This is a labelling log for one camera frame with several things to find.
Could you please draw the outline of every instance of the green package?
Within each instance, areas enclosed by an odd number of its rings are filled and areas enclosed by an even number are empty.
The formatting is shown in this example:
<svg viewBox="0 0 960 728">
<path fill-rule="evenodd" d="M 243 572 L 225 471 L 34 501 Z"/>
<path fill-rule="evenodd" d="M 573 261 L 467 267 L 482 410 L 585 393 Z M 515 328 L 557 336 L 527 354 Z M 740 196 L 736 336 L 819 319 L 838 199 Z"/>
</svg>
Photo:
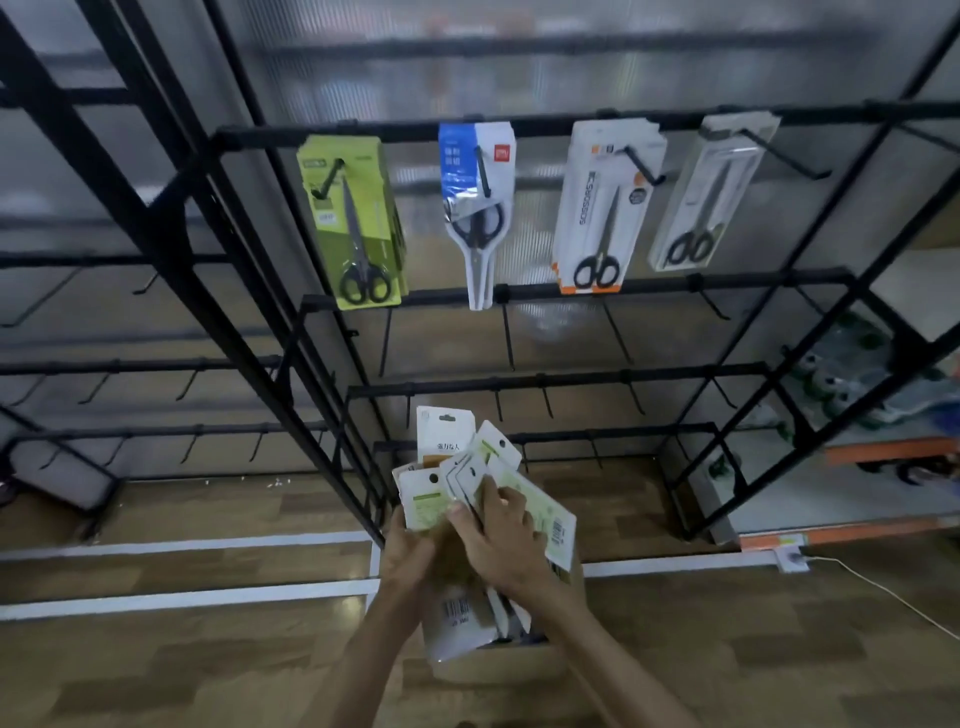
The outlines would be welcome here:
<svg viewBox="0 0 960 728">
<path fill-rule="evenodd" d="M 409 292 L 406 244 L 383 144 L 375 136 L 310 136 L 297 151 L 297 162 L 337 306 L 398 305 Z"/>
</svg>

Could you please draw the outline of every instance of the electrical cord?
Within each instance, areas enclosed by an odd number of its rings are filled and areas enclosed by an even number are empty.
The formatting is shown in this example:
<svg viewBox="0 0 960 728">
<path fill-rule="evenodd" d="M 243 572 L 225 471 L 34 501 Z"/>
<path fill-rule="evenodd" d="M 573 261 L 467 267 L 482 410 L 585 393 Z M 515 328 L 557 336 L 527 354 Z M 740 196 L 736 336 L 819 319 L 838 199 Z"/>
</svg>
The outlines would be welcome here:
<svg viewBox="0 0 960 728">
<path fill-rule="evenodd" d="M 944 633 L 947 634 L 948 636 L 953 637 L 956 641 L 960 642 L 960 636 L 958 636 L 956 633 L 951 632 L 950 630 L 948 630 L 943 624 L 941 624 L 940 622 L 936 621 L 935 619 L 931 619 L 930 617 L 928 617 L 927 615 L 925 615 L 923 612 L 921 612 L 919 609 L 917 609 L 915 606 L 913 606 L 913 605 L 912 605 L 910 602 L 908 602 L 906 599 L 902 598 L 901 596 L 898 596 L 898 595 L 894 594 L 892 591 L 890 591 L 889 589 L 887 589 L 887 588 L 886 588 L 885 586 L 883 586 L 882 584 L 877 584 L 877 583 L 876 583 L 875 581 L 873 581 L 872 579 L 868 579 L 868 578 L 867 578 L 866 576 L 864 576 L 862 573 L 859 573 L 858 571 L 854 571 L 854 570 L 851 569 L 849 566 L 847 566 L 847 565 L 844 564 L 842 561 L 840 561 L 840 559 L 830 558 L 829 556 L 805 556 L 804 559 L 805 559 L 806 561 L 833 561 L 833 562 L 839 564 L 840 566 L 842 566 L 844 569 L 846 569 L 847 571 L 849 571 L 849 572 L 850 572 L 851 574 L 853 574 L 854 576 L 856 576 L 856 577 L 858 577 L 858 578 L 860 578 L 860 579 L 863 579 L 865 582 L 867 582 L 867 583 L 870 584 L 871 586 L 877 587 L 878 589 L 886 592 L 888 595 L 890 595 L 890 596 L 892 596 L 894 599 L 896 599 L 900 604 L 902 604 L 903 606 L 905 606 L 905 607 L 907 607 L 908 609 L 912 610 L 913 612 L 917 613 L 918 615 L 920 615 L 921 617 L 923 617 L 926 621 L 930 622 L 930 624 L 932 624 L 934 627 L 936 627 L 937 629 L 939 629 L 941 632 L 944 632 Z"/>
</svg>

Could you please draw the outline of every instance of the packaged scissors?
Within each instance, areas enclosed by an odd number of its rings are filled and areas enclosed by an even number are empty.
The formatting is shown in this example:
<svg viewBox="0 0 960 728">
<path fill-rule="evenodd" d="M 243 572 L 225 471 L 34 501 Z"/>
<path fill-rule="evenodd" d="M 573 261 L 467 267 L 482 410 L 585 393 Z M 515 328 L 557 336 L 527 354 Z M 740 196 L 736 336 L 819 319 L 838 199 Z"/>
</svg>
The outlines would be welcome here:
<svg viewBox="0 0 960 728">
<path fill-rule="evenodd" d="M 446 232 L 464 254 L 470 310 L 493 305 L 496 247 L 514 217 L 516 138 L 509 122 L 441 124 Z"/>
<path fill-rule="evenodd" d="M 650 249 L 655 271 L 709 265 L 763 157 L 740 132 L 770 141 L 779 123 L 768 111 L 704 117 Z"/>
<path fill-rule="evenodd" d="M 380 140 L 311 136 L 297 161 L 337 305 L 400 303 L 406 246 Z"/>
<path fill-rule="evenodd" d="M 665 154 L 666 138 L 646 119 L 573 125 L 553 238 L 562 293 L 620 290 Z"/>
</svg>

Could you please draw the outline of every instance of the metal display rack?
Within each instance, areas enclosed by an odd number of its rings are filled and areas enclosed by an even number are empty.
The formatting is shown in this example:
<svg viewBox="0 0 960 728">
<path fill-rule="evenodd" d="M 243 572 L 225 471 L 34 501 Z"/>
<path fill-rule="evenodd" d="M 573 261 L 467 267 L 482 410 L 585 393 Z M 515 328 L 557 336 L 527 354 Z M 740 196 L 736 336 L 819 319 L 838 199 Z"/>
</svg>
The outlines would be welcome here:
<svg viewBox="0 0 960 728">
<path fill-rule="evenodd" d="M 883 142 L 894 132 L 907 133 L 924 141 L 960 153 L 955 144 L 932 134 L 911 127 L 910 122 L 958 119 L 960 102 L 956 101 L 919 101 L 916 97 L 933 75 L 941 60 L 960 35 L 960 18 L 947 28 L 943 37 L 931 50 L 928 58 L 918 70 L 913 80 L 899 99 L 893 101 L 865 101 L 859 104 L 821 107 L 766 107 L 780 118 L 783 127 L 811 127 L 825 125 L 860 125 L 876 127 L 873 137 L 862 149 L 840 181 L 834 186 L 826 204 L 813 223 L 794 246 L 788 258 L 777 271 L 769 273 L 751 273 L 740 275 L 695 274 L 683 277 L 628 280 L 624 283 L 620 296 L 643 296 L 659 293 L 687 292 L 702 297 L 705 304 L 721 319 L 729 320 L 716 303 L 709 297 L 709 291 L 724 289 L 757 289 L 761 291 L 756 303 L 740 322 L 731 341 L 715 361 L 699 366 L 678 366 L 660 369 L 623 369 L 585 374 L 548 374 L 528 376 L 487 377 L 442 382 L 409 381 L 399 384 L 371 384 L 363 363 L 353 345 L 356 332 L 344 323 L 331 295 L 329 281 L 324 273 L 314 243 L 313 231 L 308 227 L 299 212 L 294 186 L 283 170 L 279 148 L 299 147 L 311 134 L 366 134 L 378 136 L 384 143 L 435 141 L 439 120 L 411 122 L 358 122 L 347 120 L 335 124 L 312 126 L 270 126 L 253 92 L 252 83 L 240 60 L 236 44 L 230 36 L 228 24 L 223 18 L 216 0 L 204 0 L 204 8 L 211 21 L 228 65 L 233 73 L 243 101 L 247 107 L 253 126 L 230 126 L 208 135 L 193 110 L 187 96 L 165 57 L 160 44 L 145 15 L 135 2 L 119 4 L 116 10 L 108 0 L 78 0 L 84 16 L 100 39 L 110 61 L 126 85 L 126 88 L 74 88 L 61 89 L 51 79 L 47 70 L 37 59 L 35 52 L 23 40 L 9 19 L 0 12 L 0 81 L 5 88 L 0 89 L 0 107 L 6 109 L 22 108 L 34 119 L 44 134 L 60 151 L 66 161 L 84 180 L 90 190 L 108 210 L 110 216 L 129 236 L 142 253 L 140 256 L 105 256 L 78 259 L 60 256 L 56 263 L 36 255 L 4 255 L 0 257 L 0 267 L 28 265 L 73 266 L 74 273 L 91 265 L 124 265 L 147 262 L 156 268 L 157 273 L 169 284 L 183 303 L 203 325 L 211 339 L 223 351 L 223 360 L 188 361 L 151 361 L 151 362 L 94 362 L 88 364 L 66 363 L 25 363 L 0 366 L 0 376 L 36 375 L 39 380 L 24 397 L 10 405 L 0 408 L 0 413 L 13 417 L 23 428 L 10 445 L 15 447 L 27 440 L 46 440 L 59 449 L 80 457 L 90 467 L 105 473 L 114 484 L 110 487 L 104 501 L 97 506 L 96 514 L 102 518 L 110 501 L 115 497 L 121 481 L 106 469 L 106 464 L 89 461 L 68 445 L 71 439 L 90 437 L 91 432 L 46 430 L 26 418 L 12 412 L 10 406 L 22 403 L 48 376 L 65 376 L 77 372 L 101 373 L 104 379 L 133 371 L 183 371 L 192 372 L 186 388 L 189 389 L 197 373 L 211 369 L 235 369 L 251 385 L 254 392 L 271 410 L 277 420 L 275 425 L 247 425 L 245 432 L 263 434 L 274 431 L 288 432 L 306 453 L 317 471 L 328 479 L 331 486 L 343 500 L 350 512 L 371 534 L 373 540 L 382 544 L 383 538 L 379 526 L 388 501 L 396 502 L 396 491 L 385 478 L 375 460 L 377 455 L 391 457 L 396 453 L 413 449 L 415 444 L 397 441 L 390 437 L 387 426 L 376 408 L 376 399 L 381 397 L 404 397 L 407 399 L 407 421 L 409 424 L 410 399 L 420 394 L 440 394 L 455 392 L 489 391 L 497 403 L 500 412 L 499 393 L 511 389 L 540 389 L 543 392 L 544 406 L 553 417 L 548 390 L 555 387 L 569 387 L 598 383 L 622 384 L 632 396 L 636 409 L 645 414 L 642 402 L 633 389 L 633 382 L 675 379 L 698 379 L 694 395 L 672 424 L 616 429 L 593 429 L 511 434 L 509 437 L 519 446 L 538 442 L 580 440 L 590 443 L 593 457 L 600 467 L 602 457 L 594 442 L 603 439 L 623 439 L 640 436 L 660 435 L 660 446 L 649 455 L 661 455 L 670 438 L 678 438 L 685 433 L 701 433 L 709 436 L 708 445 L 694 457 L 689 458 L 683 471 L 673 478 L 664 478 L 671 502 L 677 510 L 682 524 L 683 536 L 691 539 L 710 528 L 719 519 L 728 515 L 778 477 L 809 457 L 817 448 L 851 425 L 870 408 L 889 397 L 910 381 L 918 372 L 936 363 L 945 355 L 960 346 L 960 324 L 954 326 L 934 341 L 925 340 L 892 307 L 871 292 L 871 284 L 890 265 L 937 213 L 944 208 L 957 191 L 960 191 L 960 171 L 954 172 L 941 189 L 907 223 L 903 230 L 886 246 L 877 259 L 857 276 L 845 268 L 823 270 L 802 270 L 795 266 L 801 255 L 807 250 L 817 234 L 823 228 L 830 215 L 840 206 L 860 178 L 870 160 Z M 133 191 L 130 184 L 120 173 L 99 140 L 77 114 L 75 106 L 120 105 L 139 106 L 160 144 L 174 163 L 177 173 L 164 189 L 149 204 L 145 205 Z M 642 117 L 660 124 L 663 132 L 695 131 L 699 129 L 705 115 L 727 113 L 743 108 L 721 107 L 713 109 L 690 110 L 634 110 L 618 111 L 602 109 L 594 114 L 539 114 L 504 119 L 510 121 L 517 137 L 565 136 L 572 131 L 574 122 L 583 119 Z M 471 117 L 468 121 L 477 121 Z M 826 173 L 814 173 L 799 161 L 790 158 L 776 147 L 765 145 L 771 156 L 784 162 L 795 172 L 811 179 L 822 179 Z M 276 176 L 276 182 L 285 205 L 296 225 L 301 243 L 309 255 L 311 265 L 317 275 L 324 293 L 307 295 L 299 304 L 291 301 L 283 287 L 280 277 L 266 253 L 250 216 L 241 203 L 222 165 L 226 154 L 264 151 Z M 190 250 L 185 230 L 184 206 L 193 199 L 224 250 L 224 255 L 206 258 L 194 255 Z M 200 262 L 231 264 L 250 291 L 257 307 L 266 319 L 282 354 L 272 357 L 254 356 L 244 342 L 228 316 L 210 296 L 204 285 L 193 272 L 193 266 Z M 804 290 L 809 286 L 836 286 L 842 293 L 836 303 L 828 310 L 818 306 Z M 819 323 L 790 350 L 790 353 L 776 367 L 765 362 L 746 364 L 728 364 L 727 359 L 736 345 L 743 339 L 750 326 L 770 302 L 774 293 L 781 288 L 793 289 L 803 297 L 820 315 Z M 51 295 L 44 297 L 44 303 Z M 513 346 L 510 335 L 509 307 L 515 303 L 556 301 L 562 298 L 553 284 L 536 285 L 497 285 L 493 299 L 502 310 L 505 350 L 511 368 L 514 368 Z M 612 328 L 618 346 L 628 363 L 633 363 L 616 325 L 613 316 L 604 304 L 602 296 L 588 296 L 578 299 L 587 303 L 603 305 L 607 320 Z M 798 405 L 791 400 L 781 384 L 791 367 L 813 346 L 830 328 L 841 313 L 854 303 L 863 303 L 881 319 L 894 333 L 898 355 L 893 373 L 861 400 L 848 408 L 828 425 L 815 430 L 805 419 Z M 423 306 L 462 306 L 467 303 L 466 289 L 445 289 L 414 291 L 404 298 L 397 309 Z M 29 315 L 28 309 L 21 315 L 20 323 Z M 347 389 L 345 397 L 339 394 L 332 374 L 326 368 L 323 358 L 310 337 L 304 333 L 308 316 L 327 312 L 334 317 L 339 334 L 347 348 L 361 385 Z M 394 309 L 387 310 L 387 326 L 380 356 L 380 374 L 386 366 L 390 327 Z M 290 372 L 295 371 L 313 403 L 323 416 L 318 424 L 305 423 L 293 406 L 290 390 Z M 742 404 L 734 404 L 721 387 L 718 379 L 725 376 L 759 376 L 760 386 Z M 686 423 L 684 420 L 697 399 L 709 386 L 715 386 L 727 404 L 735 409 L 733 416 L 722 426 L 714 423 Z M 775 466 L 769 468 L 753 482 L 748 482 L 728 449 L 726 438 L 740 425 L 747 414 L 765 397 L 773 394 L 781 400 L 786 411 L 793 418 L 795 430 L 794 447 Z M 357 400 L 371 403 L 381 430 L 383 440 L 369 445 L 357 428 L 349 405 Z M 334 438 L 336 450 L 331 459 L 314 437 L 314 431 L 328 431 Z M 149 429 L 157 434 L 158 428 Z M 197 436 L 212 434 L 213 427 L 176 428 L 178 434 Z M 139 436 L 137 430 L 94 431 L 94 437 L 115 438 L 120 448 L 131 437 Z M 253 449 L 253 457 L 259 439 Z M 707 513 L 695 523 L 688 523 L 680 507 L 677 489 L 709 455 L 720 448 L 728 455 L 734 470 L 735 495 L 712 513 Z M 342 453 L 347 465 L 363 485 L 366 498 L 361 502 L 352 492 L 345 480 L 345 470 L 340 466 L 339 454 Z"/>
</svg>

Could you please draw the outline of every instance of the white scissors package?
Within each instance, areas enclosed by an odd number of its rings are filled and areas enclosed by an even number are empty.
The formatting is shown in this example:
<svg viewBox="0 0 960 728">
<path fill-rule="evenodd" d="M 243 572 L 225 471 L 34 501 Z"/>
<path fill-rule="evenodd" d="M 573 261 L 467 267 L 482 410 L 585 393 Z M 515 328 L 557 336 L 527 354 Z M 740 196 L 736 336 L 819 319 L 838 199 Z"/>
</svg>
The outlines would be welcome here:
<svg viewBox="0 0 960 728">
<path fill-rule="evenodd" d="M 566 157 L 553 238 L 553 269 L 565 294 L 620 290 L 660 175 L 666 138 L 646 119 L 578 121 Z"/>
<path fill-rule="evenodd" d="M 440 125 L 446 233 L 464 254 L 470 310 L 493 305 L 496 247 L 514 218 L 516 137 L 509 122 Z"/>
<path fill-rule="evenodd" d="M 650 249 L 658 273 L 706 268 L 763 158 L 740 134 L 770 141 L 780 118 L 768 111 L 705 116 Z"/>
</svg>

